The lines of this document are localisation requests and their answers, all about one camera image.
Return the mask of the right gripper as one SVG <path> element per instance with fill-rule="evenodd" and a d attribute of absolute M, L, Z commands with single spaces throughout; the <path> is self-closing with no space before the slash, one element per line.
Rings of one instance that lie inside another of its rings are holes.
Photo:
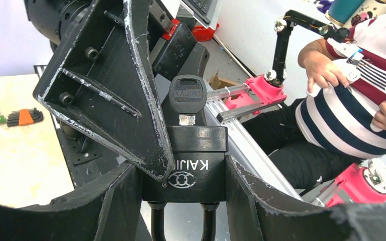
<path fill-rule="evenodd" d="M 161 182 L 175 160 L 154 76 L 203 77 L 209 56 L 162 1 L 92 1 L 68 25 L 33 96 Z"/>

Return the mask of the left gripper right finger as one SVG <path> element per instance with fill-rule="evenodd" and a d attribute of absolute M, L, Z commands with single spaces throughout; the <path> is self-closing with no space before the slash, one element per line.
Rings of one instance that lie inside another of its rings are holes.
<path fill-rule="evenodd" d="M 386 203 L 321 208 L 293 198 L 226 156 L 231 240 L 386 240 Z"/>

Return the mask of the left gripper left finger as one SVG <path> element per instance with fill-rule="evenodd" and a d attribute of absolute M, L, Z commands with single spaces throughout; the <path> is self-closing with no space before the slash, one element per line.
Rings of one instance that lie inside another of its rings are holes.
<path fill-rule="evenodd" d="M 141 172 L 122 163 L 47 205 L 0 205 L 0 240 L 134 240 Z"/>

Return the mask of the black padlock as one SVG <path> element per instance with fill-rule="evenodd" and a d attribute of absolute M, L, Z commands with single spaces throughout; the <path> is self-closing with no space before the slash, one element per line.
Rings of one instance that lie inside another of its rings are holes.
<path fill-rule="evenodd" d="M 217 208 L 226 200 L 228 130 L 221 126 L 168 126 L 175 168 L 163 182 L 143 176 L 142 199 L 151 207 L 151 238 L 165 240 L 167 203 L 200 203 L 202 240 L 215 240 Z"/>

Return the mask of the black fob key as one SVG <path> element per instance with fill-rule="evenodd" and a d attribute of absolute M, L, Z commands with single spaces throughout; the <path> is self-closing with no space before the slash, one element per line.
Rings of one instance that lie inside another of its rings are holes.
<path fill-rule="evenodd" d="M 196 75 L 178 75 L 162 102 L 165 123 L 168 126 L 194 126 L 197 115 L 205 107 L 207 89 L 204 80 Z"/>

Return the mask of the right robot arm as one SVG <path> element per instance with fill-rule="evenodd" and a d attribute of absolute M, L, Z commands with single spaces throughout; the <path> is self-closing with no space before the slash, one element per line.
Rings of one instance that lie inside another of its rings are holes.
<path fill-rule="evenodd" d="M 25 1 L 56 45 L 33 97 L 58 120 L 158 182 L 175 159 L 155 76 L 202 75 L 208 52 L 161 1 Z"/>

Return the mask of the orange tool at right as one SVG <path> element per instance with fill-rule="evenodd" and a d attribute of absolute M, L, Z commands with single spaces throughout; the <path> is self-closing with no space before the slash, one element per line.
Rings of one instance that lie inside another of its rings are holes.
<path fill-rule="evenodd" d="M 36 108 L 12 111 L 7 117 L 7 126 L 28 126 L 44 119 L 43 113 Z"/>

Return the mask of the person in striped shirt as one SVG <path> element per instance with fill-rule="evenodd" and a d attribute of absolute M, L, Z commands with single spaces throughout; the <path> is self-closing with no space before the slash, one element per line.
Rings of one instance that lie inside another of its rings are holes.
<path fill-rule="evenodd" d="M 362 49 L 350 83 L 335 60 L 345 55 L 320 38 L 298 55 L 316 96 L 259 114 L 243 127 L 295 189 L 334 179 L 353 163 L 386 154 L 386 14 L 358 23 L 348 38 Z"/>

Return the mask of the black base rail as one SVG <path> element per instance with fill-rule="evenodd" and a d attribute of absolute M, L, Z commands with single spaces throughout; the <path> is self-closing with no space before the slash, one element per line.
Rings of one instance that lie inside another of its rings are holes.
<path fill-rule="evenodd" d="M 126 159 L 51 115 L 74 188 L 108 173 Z"/>

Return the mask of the pink fixture on rail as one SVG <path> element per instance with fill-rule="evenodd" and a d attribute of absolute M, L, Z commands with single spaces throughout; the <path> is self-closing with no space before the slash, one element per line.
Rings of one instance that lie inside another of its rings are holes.
<path fill-rule="evenodd" d="M 386 202 L 386 165 L 380 158 L 352 164 L 323 187 L 310 204 L 323 208 L 340 203 Z"/>

